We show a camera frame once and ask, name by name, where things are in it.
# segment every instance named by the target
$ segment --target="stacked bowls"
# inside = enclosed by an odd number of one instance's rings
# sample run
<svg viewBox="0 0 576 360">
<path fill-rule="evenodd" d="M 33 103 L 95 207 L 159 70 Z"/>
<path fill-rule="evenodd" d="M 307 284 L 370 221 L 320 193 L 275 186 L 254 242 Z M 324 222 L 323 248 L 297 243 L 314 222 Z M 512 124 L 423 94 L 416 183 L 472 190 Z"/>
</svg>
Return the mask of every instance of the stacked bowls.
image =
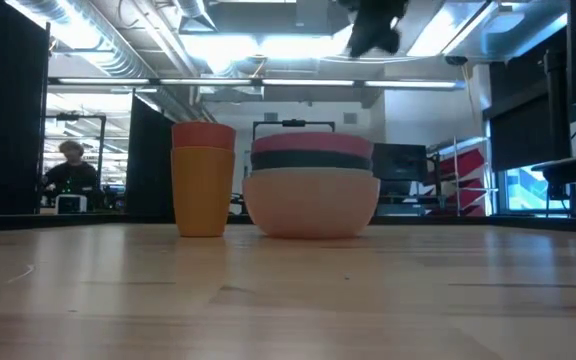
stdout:
<svg viewBox="0 0 576 360">
<path fill-rule="evenodd" d="M 186 237 L 221 236 L 228 221 L 235 130 L 204 122 L 176 124 L 171 154 L 175 222 Z"/>
<path fill-rule="evenodd" d="M 372 176 L 373 145 L 337 133 L 290 133 L 253 143 L 244 200 L 267 235 L 322 239 L 356 236 L 370 222 L 379 196 Z"/>
</svg>

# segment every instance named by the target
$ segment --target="metal frame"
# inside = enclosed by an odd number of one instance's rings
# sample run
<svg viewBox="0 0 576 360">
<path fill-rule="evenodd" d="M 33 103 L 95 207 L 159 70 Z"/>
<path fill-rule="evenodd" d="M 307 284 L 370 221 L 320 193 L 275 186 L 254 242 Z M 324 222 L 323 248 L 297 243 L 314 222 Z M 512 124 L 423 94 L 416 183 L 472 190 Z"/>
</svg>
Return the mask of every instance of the metal frame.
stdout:
<svg viewBox="0 0 576 360">
<path fill-rule="evenodd" d="M 44 54 L 44 69 L 42 74 L 42 89 L 41 89 L 41 118 L 39 120 L 39 154 L 37 157 L 37 179 L 35 182 L 35 214 L 41 212 L 41 196 L 40 191 L 41 179 L 43 178 L 43 165 L 44 165 L 44 137 L 46 136 L 46 111 L 48 107 L 48 67 L 50 64 L 50 23 L 46 23 L 46 49 Z"/>
</svg>

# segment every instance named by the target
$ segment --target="person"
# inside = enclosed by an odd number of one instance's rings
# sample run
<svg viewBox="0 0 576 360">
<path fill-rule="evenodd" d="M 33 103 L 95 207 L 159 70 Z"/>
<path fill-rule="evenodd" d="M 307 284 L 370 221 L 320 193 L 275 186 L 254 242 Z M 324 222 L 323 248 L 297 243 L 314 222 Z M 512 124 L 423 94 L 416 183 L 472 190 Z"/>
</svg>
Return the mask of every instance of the person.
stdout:
<svg viewBox="0 0 576 360">
<path fill-rule="evenodd" d="M 50 169 L 43 177 L 44 186 L 55 185 L 57 193 L 84 195 L 92 192 L 97 184 L 97 170 L 82 160 L 84 147 L 68 140 L 59 145 L 66 162 Z"/>
</svg>

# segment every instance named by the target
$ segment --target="pink bowl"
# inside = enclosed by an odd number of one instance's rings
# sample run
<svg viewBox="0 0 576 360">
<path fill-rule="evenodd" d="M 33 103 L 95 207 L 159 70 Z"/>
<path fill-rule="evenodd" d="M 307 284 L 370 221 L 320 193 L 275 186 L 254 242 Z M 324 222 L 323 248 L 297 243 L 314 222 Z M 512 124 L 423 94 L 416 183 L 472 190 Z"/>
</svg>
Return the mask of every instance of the pink bowl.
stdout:
<svg viewBox="0 0 576 360">
<path fill-rule="evenodd" d="M 268 236 L 292 239 L 351 238 L 375 212 L 379 180 L 349 172 L 254 173 L 243 183 L 253 222 Z"/>
<path fill-rule="evenodd" d="M 259 138 L 252 144 L 252 153 L 277 150 L 321 150 L 372 157 L 372 143 L 362 137 L 325 132 L 278 134 Z"/>
</svg>

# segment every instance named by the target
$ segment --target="wooden table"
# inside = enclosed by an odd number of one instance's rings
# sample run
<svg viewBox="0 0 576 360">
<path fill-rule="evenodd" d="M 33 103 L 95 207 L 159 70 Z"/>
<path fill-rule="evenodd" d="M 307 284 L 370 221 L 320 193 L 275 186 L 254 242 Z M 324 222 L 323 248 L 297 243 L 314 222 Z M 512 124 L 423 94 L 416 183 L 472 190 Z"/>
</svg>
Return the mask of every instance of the wooden table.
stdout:
<svg viewBox="0 0 576 360">
<path fill-rule="evenodd" d="M 0 232 L 0 359 L 576 359 L 576 233 Z"/>
</svg>

